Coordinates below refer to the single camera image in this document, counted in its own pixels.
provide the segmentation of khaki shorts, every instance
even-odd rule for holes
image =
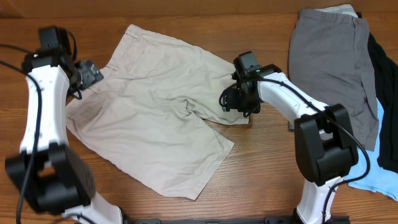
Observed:
[[[195,200],[234,144],[202,119],[248,123],[218,104],[233,65],[131,25],[101,72],[104,80],[67,106],[68,129],[159,194]]]

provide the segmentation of black cable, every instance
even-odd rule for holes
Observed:
[[[73,36],[73,34],[72,34],[71,32],[69,32],[69,31],[67,31],[67,32],[68,32],[68,34],[70,35],[70,37],[72,38],[72,40],[73,40],[73,55],[72,55],[72,60],[75,61],[76,58],[77,58],[76,39],[75,39],[75,36]]]
[[[244,113],[243,113],[243,117],[244,117],[244,118],[248,118],[248,117],[250,116],[250,114],[252,114],[252,113],[260,106],[260,104],[261,104],[261,103],[259,103],[252,111],[250,111],[250,112],[248,112],[248,113],[244,112]]]
[[[36,86],[36,91],[37,91],[37,118],[36,118],[36,129],[35,129],[35,135],[34,135],[34,142],[33,142],[33,149],[32,149],[32,154],[30,155],[29,163],[26,169],[26,174],[24,176],[24,181],[22,183],[21,187],[21,194],[19,195],[19,201],[18,201],[18,207],[17,207],[17,217],[16,217],[16,222],[17,224],[21,224],[21,211],[22,211],[22,204],[24,203],[24,195],[25,191],[27,188],[27,185],[29,184],[29,179],[30,179],[30,173],[32,172],[32,168],[34,166],[34,158],[37,152],[37,145],[39,143],[39,136],[40,136],[40,121],[42,119],[42,90],[40,89],[39,84],[36,82],[36,80],[31,77],[29,74],[24,73],[21,69],[10,65],[6,62],[0,61],[1,65],[4,65],[6,67],[9,67],[19,73],[24,74],[26,77],[28,77],[34,85]]]
[[[77,99],[77,100],[83,99],[80,90],[77,90],[77,94],[78,94],[78,96],[76,96],[76,95],[73,93],[73,94],[72,94],[72,97],[73,97],[74,99]]]
[[[258,78],[258,79],[245,80],[245,81],[241,81],[241,82],[234,83],[234,84],[232,84],[230,87],[228,87],[227,89],[225,89],[225,90],[222,92],[222,94],[221,94],[221,96],[220,96],[220,98],[219,98],[219,104],[220,104],[221,106],[227,106],[227,105],[228,105],[227,102],[222,103],[222,98],[224,97],[224,95],[225,95],[225,93],[226,93],[227,90],[229,90],[230,88],[233,88],[233,87],[235,87],[235,86],[240,86],[242,83],[251,82],[251,81],[272,82],[272,83],[276,83],[276,84],[278,84],[278,85],[281,85],[281,86],[287,88],[288,90],[290,90],[291,92],[293,92],[297,97],[299,97],[305,104],[307,104],[307,106],[311,107],[311,109],[313,109],[313,110],[315,110],[316,112],[320,113],[320,114],[321,114],[322,116],[324,116],[327,120],[329,120],[329,122],[330,122],[333,126],[335,126],[336,128],[340,129],[340,131],[342,131],[342,132],[344,132],[345,134],[347,134],[348,137],[350,137],[352,140],[355,141],[356,145],[359,147],[359,149],[360,149],[361,152],[363,153],[363,155],[364,155],[364,157],[365,157],[365,160],[366,160],[366,170],[365,170],[365,173],[364,173],[363,175],[359,176],[359,177],[352,178],[352,179],[349,179],[349,180],[344,180],[344,181],[339,182],[339,183],[337,183],[337,184],[335,184],[335,185],[332,185],[332,186],[330,187],[330,189],[329,189],[329,191],[328,191],[328,194],[326,195],[326,199],[325,199],[325,202],[324,202],[324,204],[323,204],[323,211],[322,211],[322,224],[325,224],[326,208],[327,208],[327,206],[328,206],[328,201],[329,201],[330,195],[331,195],[331,193],[332,193],[333,191],[335,191],[335,188],[338,187],[338,186],[340,186],[340,185],[350,183],[350,182],[352,182],[352,181],[360,180],[360,179],[366,177],[367,174],[369,173],[370,168],[371,168],[371,161],[369,160],[369,156],[368,156],[366,150],[364,149],[364,147],[362,146],[362,144],[361,144],[351,133],[349,133],[347,130],[345,130],[345,128],[343,128],[342,126],[340,126],[340,124],[338,124],[336,121],[334,121],[331,117],[329,117],[329,116],[328,116],[327,114],[325,114],[323,111],[321,111],[321,110],[318,109],[316,106],[314,106],[314,105],[313,105],[311,102],[309,102],[304,96],[302,96],[297,90],[295,90],[294,88],[292,88],[291,86],[287,85],[287,84],[284,83],[284,82],[280,82],[280,81],[277,81],[277,80],[271,80],[271,79],[268,79],[268,78]]]
[[[9,45],[9,44],[0,44],[0,47],[9,48],[9,49],[13,49],[13,50],[19,50],[21,52],[25,52],[25,53],[28,53],[28,54],[32,54],[33,53],[30,50],[26,50],[26,49],[23,49],[21,47]]]
[[[64,221],[64,220],[72,218],[72,217],[77,217],[77,219],[78,219],[77,221],[79,221],[79,219],[83,219],[84,221],[88,222],[89,224],[96,224],[93,220],[89,219],[88,217],[86,217],[86,216],[84,216],[82,214],[77,214],[77,213],[68,214],[63,219],[58,220],[58,222]]]

